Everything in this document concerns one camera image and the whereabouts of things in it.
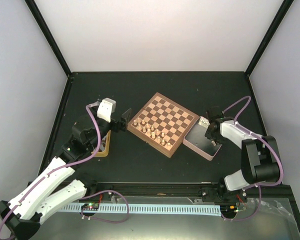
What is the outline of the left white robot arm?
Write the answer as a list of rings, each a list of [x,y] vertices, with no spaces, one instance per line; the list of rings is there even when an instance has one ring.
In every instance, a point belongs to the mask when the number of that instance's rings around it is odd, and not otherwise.
[[[92,159],[109,131],[125,131],[131,109],[120,120],[111,117],[111,108],[87,105],[83,115],[72,126],[69,140],[51,160],[48,167],[19,195],[0,201],[0,226],[6,226],[10,239],[28,240],[55,212],[76,200],[91,200],[99,195],[97,182],[85,173],[78,175],[60,190],[56,188],[76,172],[80,164]]]

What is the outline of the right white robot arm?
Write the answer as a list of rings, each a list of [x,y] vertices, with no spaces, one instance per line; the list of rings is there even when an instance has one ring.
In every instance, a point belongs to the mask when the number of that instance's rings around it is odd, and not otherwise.
[[[218,145],[229,140],[241,150],[240,169],[219,180],[217,195],[220,200],[228,202],[241,190],[272,187],[282,182],[283,166],[273,136],[248,130],[232,117],[224,116],[219,107],[212,107],[206,113],[209,124],[205,137]]]

